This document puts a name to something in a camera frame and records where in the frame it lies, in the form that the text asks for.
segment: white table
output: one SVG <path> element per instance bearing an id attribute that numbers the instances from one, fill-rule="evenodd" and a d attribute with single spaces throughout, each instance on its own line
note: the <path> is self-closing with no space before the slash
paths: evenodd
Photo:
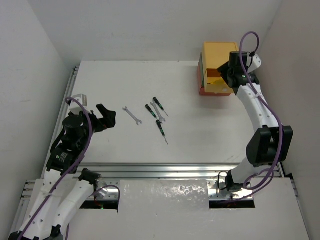
<path id="1" fill-rule="evenodd" d="M 72 95 L 87 95 L 117 112 L 113 129 L 94 134 L 85 163 L 240 163 L 253 136 L 242 103 L 231 96 L 200 96 L 196 61 L 83 61 Z M 165 143 L 145 108 L 163 105 Z M 142 125 L 123 111 L 128 109 Z"/>
<path id="2" fill-rule="evenodd" d="M 94 134 L 84 162 L 92 171 L 109 169 L 103 172 L 103 177 L 120 182 L 121 200 L 119 213 L 80 209 L 70 223 L 70 240 L 308 239 L 289 178 L 276 177 L 254 195 L 255 208 L 209 209 L 209 185 L 206 184 L 209 177 L 203 170 L 211 167 L 201 167 L 200 163 L 222 166 L 241 162 L 253 128 L 236 96 L 199 96 L 196 69 L 197 62 L 81 63 L 72 95 L 86 94 L 91 110 L 102 103 L 117 112 L 115 128 Z M 163 124 L 169 145 L 145 109 L 145 104 L 155 96 L 170 115 Z M 122 110 L 124 106 L 143 121 L 142 125 L 136 125 Z M 182 167 L 176 177 L 170 177 L 169 172 L 158 179 L 155 176 L 159 173 L 152 169 L 177 168 L 167 167 L 165 163 L 193 164 L 192 174 L 186 173 L 191 177 L 178 176 L 180 170 L 183 174 Z M 145 172 L 136 170 L 136 173 L 129 172 L 132 176 L 128 177 L 126 170 L 132 166 L 149 169 L 149 175 L 146 177 Z M 110 172 L 110 169 L 122 172 Z M 163 180 L 168 174 L 172 180 Z M 42 181 L 36 181 L 35 196 Z M 260 179 L 253 179 L 252 184 L 258 181 Z M 185 195 L 181 189 L 188 186 L 196 190 L 200 187 L 203 191 Z M 19 219 L 28 216 L 28 211 L 30 207 Z"/>

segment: wrench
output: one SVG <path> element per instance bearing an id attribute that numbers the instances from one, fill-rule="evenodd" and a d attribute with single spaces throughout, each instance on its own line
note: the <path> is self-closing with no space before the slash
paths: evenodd
<path id="1" fill-rule="evenodd" d="M 157 104 L 155 103 L 155 101 L 150 102 L 150 104 L 154 107 L 154 110 L 156 111 L 156 114 L 158 114 L 159 120 L 160 122 L 165 122 L 166 119 L 164 117 L 161 116 L 158 108 L 157 108 Z"/>
<path id="2" fill-rule="evenodd" d="M 126 111 L 134 120 L 135 120 L 135 123 L 139 126 L 139 124 L 142 124 L 142 121 L 139 120 L 138 118 L 136 118 L 129 110 L 128 108 L 125 106 L 122 108 L 123 111 Z"/>

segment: screwdriver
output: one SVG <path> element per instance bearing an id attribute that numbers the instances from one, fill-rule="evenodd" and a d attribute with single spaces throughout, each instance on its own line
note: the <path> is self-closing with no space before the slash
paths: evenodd
<path id="1" fill-rule="evenodd" d="M 155 119 L 157 119 L 157 115 L 152 111 L 148 104 L 145 105 L 145 108 L 152 114 L 152 116 L 154 116 Z"/>
<path id="2" fill-rule="evenodd" d="M 160 129 L 160 132 L 162 134 L 162 136 L 164 137 L 164 140 L 166 142 L 166 144 L 168 144 L 168 141 L 166 139 L 166 135 L 165 135 L 165 132 L 164 130 L 162 129 L 162 126 L 161 126 L 161 122 L 159 120 L 155 121 L 155 123 L 158 125 L 158 128 Z"/>
<path id="3" fill-rule="evenodd" d="M 164 113 L 169 117 L 169 115 L 166 113 L 164 107 L 160 104 L 160 102 L 158 101 L 158 99 L 156 97 L 153 98 L 154 102 L 159 106 L 159 108 L 161 108 L 162 111 L 164 111 Z"/>

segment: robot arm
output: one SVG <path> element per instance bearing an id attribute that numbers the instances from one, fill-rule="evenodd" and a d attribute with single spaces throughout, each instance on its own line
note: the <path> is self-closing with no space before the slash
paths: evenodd
<path id="1" fill-rule="evenodd" d="M 247 63 L 248 52 L 242 53 L 242 60 Z M 261 172 L 261 166 L 272 164 L 278 149 L 279 124 L 274 115 L 258 99 L 262 94 L 260 83 L 252 70 L 261 66 L 258 55 L 253 57 L 253 68 L 249 68 L 249 75 L 257 94 L 253 91 L 248 79 L 244 75 L 240 64 L 240 53 L 230 52 L 229 62 L 221 66 L 220 72 L 223 80 L 233 89 L 236 96 L 243 103 L 253 125 L 254 136 L 246 147 L 246 158 L 233 170 L 229 171 L 225 184 L 228 191 L 240 190 L 246 179 Z M 283 162 L 288 154 L 290 143 L 293 137 L 293 130 L 290 126 L 283 127 L 283 141 L 279 162 Z"/>
<path id="2" fill-rule="evenodd" d="M 74 96 L 80 104 L 86 106 L 87 98 L 80 94 Z M 97 118 L 93 111 L 88 113 L 71 105 L 63 122 L 63 129 L 54 141 L 51 155 L 46 165 L 43 186 L 36 198 L 30 215 L 18 232 L 10 235 L 9 240 L 60 240 L 70 220 L 83 202 L 94 193 L 99 174 L 87 169 L 82 171 L 75 187 L 61 203 L 69 183 L 84 157 L 84 149 L 90 141 L 89 124 L 92 134 L 113 128 L 116 125 L 116 112 L 107 110 L 102 104 L 96 106 L 103 118 Z"/>

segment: black screwdriver handle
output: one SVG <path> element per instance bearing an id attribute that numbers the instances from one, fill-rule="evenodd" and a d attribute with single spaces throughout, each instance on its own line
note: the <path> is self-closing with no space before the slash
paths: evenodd
<path id="1" fill-rule="evenodd" d="M 164 130 L 162 129 L 161 122 L 159 120 L 157 120 L 157 121 L 155 121 L 155 123 L 158 125 L 158 128 L 160 129 L 162 136 L 165 137 L 166 135 L 165 135 Z"/>
<path id="2" fill-rule="evenodd" d="M 161 110 L 165 110 L 164 107 L 160 104 L 160 102 L 158 101 L 158 99 L 156 97 L 153 98 L 154 102 L 159 106 L 159 108 L 161 108 Z"/>
<path id="3" fill-rule="evenodd" d="M 145 105 L 145 108 L 152 114 L 152 116 L 154 116 L 155 119 L 157 119 L 157 115 L 152 111 L 148 104 Z"/>

